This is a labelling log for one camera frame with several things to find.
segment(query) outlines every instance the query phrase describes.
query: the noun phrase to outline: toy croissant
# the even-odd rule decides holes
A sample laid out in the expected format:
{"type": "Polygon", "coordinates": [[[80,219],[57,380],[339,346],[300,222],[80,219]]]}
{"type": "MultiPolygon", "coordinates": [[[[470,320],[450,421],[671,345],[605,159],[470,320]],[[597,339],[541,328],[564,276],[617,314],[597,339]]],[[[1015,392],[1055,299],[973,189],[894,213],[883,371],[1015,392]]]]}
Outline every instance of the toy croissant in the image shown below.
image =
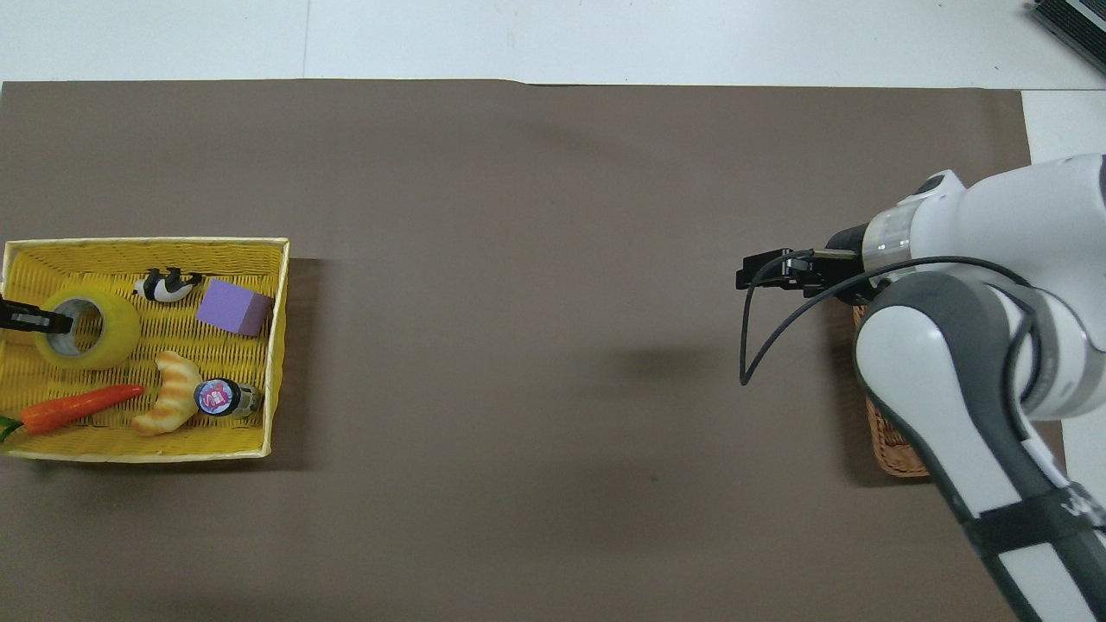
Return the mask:
{"type": "Polygon", "coordinates": [[[142,436],[165,434],[180,427],[199,408],[192,392],[204,379],[199,367],[180,354],[166,350],[154,356],[161,372],[161,390],[157,394],[154,408],[131,419],[131,427],[142,436]]]}

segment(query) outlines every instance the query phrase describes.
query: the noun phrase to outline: bottle label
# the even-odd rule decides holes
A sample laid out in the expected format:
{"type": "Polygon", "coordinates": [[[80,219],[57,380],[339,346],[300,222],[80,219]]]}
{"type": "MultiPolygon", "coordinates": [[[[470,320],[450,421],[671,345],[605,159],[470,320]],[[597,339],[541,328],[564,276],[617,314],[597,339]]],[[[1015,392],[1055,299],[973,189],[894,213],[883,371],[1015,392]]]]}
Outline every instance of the bottle label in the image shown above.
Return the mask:
{"type": "Polygon", "coordinates": [[[209,380],[196,392],[196,405],[209,415],[222,415],[230,410],[233,396],[233,390],[226,381],[209,380]]]}

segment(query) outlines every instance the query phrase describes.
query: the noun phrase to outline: black clamp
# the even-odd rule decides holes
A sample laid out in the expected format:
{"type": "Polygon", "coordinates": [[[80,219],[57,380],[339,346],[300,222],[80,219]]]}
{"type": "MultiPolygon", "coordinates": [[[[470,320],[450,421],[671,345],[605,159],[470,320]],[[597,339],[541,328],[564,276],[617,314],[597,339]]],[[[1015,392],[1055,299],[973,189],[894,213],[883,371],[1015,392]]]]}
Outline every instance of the black clamp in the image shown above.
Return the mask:
{"type": "Polygon", "coordinates": [[[0,297],[0,329],[64,334],[73,329],[73,318],[0,297]]]}

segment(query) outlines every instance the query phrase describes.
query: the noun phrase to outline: small bottle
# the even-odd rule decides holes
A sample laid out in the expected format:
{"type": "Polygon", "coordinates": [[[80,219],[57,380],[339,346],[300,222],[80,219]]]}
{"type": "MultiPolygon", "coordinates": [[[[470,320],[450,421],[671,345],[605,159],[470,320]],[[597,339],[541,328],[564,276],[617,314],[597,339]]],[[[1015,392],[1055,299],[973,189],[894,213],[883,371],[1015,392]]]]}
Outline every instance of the small bottle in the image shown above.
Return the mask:
{"type": "Polygon", "coordinates": [[[261,394],[253,385],[221,377],[200,383],[192,397],[200,411],[215,417],[246,417],[257,412],[261,403],[261,394]]]}

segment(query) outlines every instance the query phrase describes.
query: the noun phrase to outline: black cable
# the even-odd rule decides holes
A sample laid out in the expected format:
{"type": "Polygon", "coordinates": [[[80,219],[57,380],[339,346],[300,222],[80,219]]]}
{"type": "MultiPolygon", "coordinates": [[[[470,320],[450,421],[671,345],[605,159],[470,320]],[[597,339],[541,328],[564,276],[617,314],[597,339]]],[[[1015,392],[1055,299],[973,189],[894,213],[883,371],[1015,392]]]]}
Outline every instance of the black cable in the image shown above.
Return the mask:
{"type": "Polygon", "coordinates": [[[769,338],[764,340],[764,344],[761,345],[760,350],[757,352],[757,355],[753,356],[752,363],[747,367],[745,357],[749,350],[749,317],[752,310],[753,291],[760,284],[760,281],[763,280],[764,274],[768,273],[769,269],[774,268],[775,266],[779,266],[784,261],[787,261],[789,259],[795,259],[800,257],[813,257],[813,256],[814,256],[813,249],[789,252],[787,255],[783,255],[765,263],[760,270],[757,271],[755,274],[753,274],[753,278],[749,281],[749,290],[745,292],[744,312],[741,317],[740,381],[742,386],[749,384],[749,381],[752,380],[753,373],[760,365],[761,360],[764,359],[764,354],[768,353],[769,349],[772,348],[772,344],[775,343],[775,340],[780,339],[780,335],[783,334],[783,331],[787,330],[787,328],[791,326],[791,324],[794,323],[795,320],[797,320],[803,313],[807,312],[808,310],[811,310],[811,308],[822,302],[823,300],[830,298],[831,296],[836,296],[849,288],[863,283],[867,279],[872,279],[880,274],[886,274],[888,272],[894,272],[896,270],[914,268],[916,266],[927,266],[930,263],[962,263],[966,266],[977,266],[979,268],[984,268],[987,270],[991,270],[992,272],[1002,274],[1003,277],[1015,282],[1016,284],[1023,287],[1032,287],[1030,286],[1029,281],[1023,279],[1020,274],[1018,274],[1013,270],[1004,266],[1000,266],[999,263],[995,263],[993,261],[988,261],[985,259],[977,259],[974,257],[941,255],[937,257],[922,257],[918,259],[907,259],[906,261],[897,261],[895,263],[889,263],[887,266],[884,266],[883,268],[868,270],[867,272],[849,277],[844,281],[841,281],[839,283],[826,288],[825,290],[818,292],[816,296],[804,302],[799,309],[795,309],[790,315],[787,315],[783,320],[783,322],[781,322],[780,325],[775,328],[774,331],[772,331],[772,334],[770,334],[769,338]]]}

